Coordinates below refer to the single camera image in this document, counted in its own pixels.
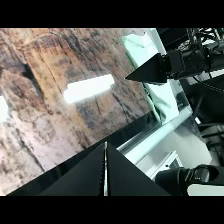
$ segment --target light green towel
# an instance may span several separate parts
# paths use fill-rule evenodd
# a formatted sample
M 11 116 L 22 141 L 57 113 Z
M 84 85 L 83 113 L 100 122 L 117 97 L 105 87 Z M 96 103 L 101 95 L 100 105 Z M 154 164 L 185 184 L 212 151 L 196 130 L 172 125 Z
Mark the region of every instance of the light green towel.
M 121 38 L 126 52 L 134 69 L 140 67 L 151 57 L 158 53 L 151 38 L 145 33 L 144 36 L 130 34 Z M 148 93 L 149 104 L 156 119 L 165 124 L 179 115 L 177 103 L 173 95 L 170 83 L 163 85 L 144 84 Z

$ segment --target wood grain surface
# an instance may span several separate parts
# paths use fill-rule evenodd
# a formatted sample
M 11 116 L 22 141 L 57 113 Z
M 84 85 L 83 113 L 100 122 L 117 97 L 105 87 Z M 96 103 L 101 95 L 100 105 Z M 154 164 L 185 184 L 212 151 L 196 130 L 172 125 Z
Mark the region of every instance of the wood grain surface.
M 122 36 L 146 29 L 1 28 L 0 194 L 5 195 L 150 111 Z M 110 91 L 67 104 L 71 82 L 112 74 Z

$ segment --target folded cloth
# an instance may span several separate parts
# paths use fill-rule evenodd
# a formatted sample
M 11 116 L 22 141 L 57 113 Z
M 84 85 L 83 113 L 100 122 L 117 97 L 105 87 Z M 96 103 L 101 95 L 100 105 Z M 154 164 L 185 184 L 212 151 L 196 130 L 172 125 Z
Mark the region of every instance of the folded cloth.
M 158 53 L 156 46 L 147 33 L 144 36 L 130 34 L 121 38 L 127 55 L 137 69 L 155 54 Z M 177 103 L 173 95 L 170 83 L 163 85 L 143 84 L 149 104 L 160 124 L 165 124 L 179 115 Z

